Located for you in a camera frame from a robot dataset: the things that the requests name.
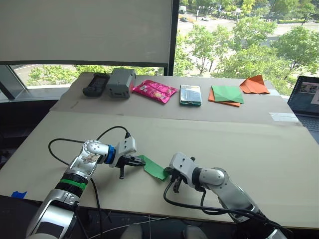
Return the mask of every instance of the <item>blue ring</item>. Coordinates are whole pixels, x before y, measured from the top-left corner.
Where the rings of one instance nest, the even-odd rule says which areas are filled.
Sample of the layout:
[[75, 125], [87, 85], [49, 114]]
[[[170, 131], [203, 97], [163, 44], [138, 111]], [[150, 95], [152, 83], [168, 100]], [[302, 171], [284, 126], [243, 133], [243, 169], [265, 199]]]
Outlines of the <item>blue ring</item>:
[[111, 162], [114, 152], [115, 152], [115, 149], [111, 145], [109, 145], [109, 154], [108, 154], [108, 156], [106, 158], [106, 162], [105, 163], [110, 163]]

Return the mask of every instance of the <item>green paper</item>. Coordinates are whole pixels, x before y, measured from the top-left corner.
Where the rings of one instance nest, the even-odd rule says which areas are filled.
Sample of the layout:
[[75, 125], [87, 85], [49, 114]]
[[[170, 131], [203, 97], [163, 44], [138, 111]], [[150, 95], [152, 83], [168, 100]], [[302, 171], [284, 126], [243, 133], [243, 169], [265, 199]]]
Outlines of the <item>green paper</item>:
[[138, 156], [140, 159], [144, 160], [145, 166], [144, 170], [148, 172], [153, 177], [159, 178], [160, 180], [164, 181], [166, 177], [168, 176], [168, 173], [164, 171], [162, 167], [160, 167], [158, 164], [151, 161], [149, 158], [147, 158], [144, 155]]
[[212, 86], [215, 101], [234, 101], [244, 103], [241, 89], [238, 86]]

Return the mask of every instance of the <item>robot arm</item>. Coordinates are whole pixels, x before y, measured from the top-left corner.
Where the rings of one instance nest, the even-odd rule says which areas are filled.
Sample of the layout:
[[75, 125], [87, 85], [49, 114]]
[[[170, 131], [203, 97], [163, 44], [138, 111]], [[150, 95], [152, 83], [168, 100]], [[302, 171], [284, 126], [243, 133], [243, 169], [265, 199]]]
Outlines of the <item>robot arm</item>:
[[120, 179], [123, 179], [125, 165], [145, 165], [139, 158], [126, 156], [134, 152], [135, 140], [131, 136], [119, 142], [115, 148], [97, 140], [86, 141], [80, 154], [41, 204], [28, 226], [26, 237], [30, 239], [34, 234], [51, 235], [58, 239], [69, 237], [76, 222], [75, 209], [97, 164], [106, 163], [110, 167], [120, 168]]
[[[256, 203], [236, 184], [222, 168], [200, 168], [183, 153], [176, 153], [166, 171], [176, 178], [174, 192], [178, 193], [181, 181], [190, 187], [203, 192], [202, 188], [212, 190], [220, 204], [225, 209], [248, 210], [264, 216]], [[231, 219], [237, 224], [249, 239], [286, 239], [284, 234], [269, 224], [254, 219], [229, 213]]]

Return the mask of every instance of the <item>smartphone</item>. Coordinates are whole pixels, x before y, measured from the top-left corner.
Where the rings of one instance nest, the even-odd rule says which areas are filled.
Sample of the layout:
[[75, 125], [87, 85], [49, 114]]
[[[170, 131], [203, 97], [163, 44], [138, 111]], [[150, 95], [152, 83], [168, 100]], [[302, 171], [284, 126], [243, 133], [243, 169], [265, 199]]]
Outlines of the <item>smartphone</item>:
[[200, 86], [181, 85], [180, 99], [181, 105], [200, 106], [202, 102]]

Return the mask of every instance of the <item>white tabletop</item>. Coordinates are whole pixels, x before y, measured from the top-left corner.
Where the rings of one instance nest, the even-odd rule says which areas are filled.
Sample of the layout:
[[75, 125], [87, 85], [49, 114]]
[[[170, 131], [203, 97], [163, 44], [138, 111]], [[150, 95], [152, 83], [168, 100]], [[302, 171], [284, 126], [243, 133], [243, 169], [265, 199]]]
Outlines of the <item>white tabletop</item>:
[[[57, 137], [95, 139], [114, 125], [125, 126], [144, 154], [162, 167], [181, 151], [196, 157], [201, 167], [221, 167], [240, 185], [271, 220], [284, 226], [319, 227], [319, 151], [304, 127], [233, 122], [153, 119], [129, 116], [51, 111], [0, 171], [0, 194], [27, 191], [27, 199], [42, 201], [62, 177], [65, 165], [48, 152]], [[101, 139], [116, 145], [124, 137], [120, 129]], [[81, 149], [77, 143], [56, 142], [53, 152], [70, 162]], [[104, 209], [231, 221], [228, 215], [209, 216], [200, 210], [176, 207], [163, 200], [166, 182], [142, 168], [119, 169], [98, 165], [93, 176]], [[199, 205], [201, 193], [182, 184], [169, 198]], [[208, 192], [205, 204], [220, 207]], [[81, 206], [96, 207], [92, 185], [84, 191]]]
[[[165, 77], [165, 76], [137, 76], [135, 85], [145, 79], [151, 79], [179, 89], [181, 84], [200, 85], [202, 105], [188, 107], [179, 105], [179, 92], [175, 93], [165, 104], [160, 104], [137, 93], [129, 99], [109, 97], [106, 92], [98, 98], [88, 98], [83, 95], [82, 88], [88, 86], [93, 73], [84, 72], [71, 85], [70, 89], [51, 108], [52, 111], [98, 113], [122, 116], [139, 116], [162, 119], [266, 123], [280, 125], [299, 125], [300, 122], [274, 121], [269, 113], [293, 114], [287, 103], [278, 95], [244, 94], [245, 104], [241, 107], [227, 106], [208, 101], [212, 85], [239, 86], [244, 79], [218, 79], [202, 77]], [[273, 89], [266, 81], [268, 89]]]

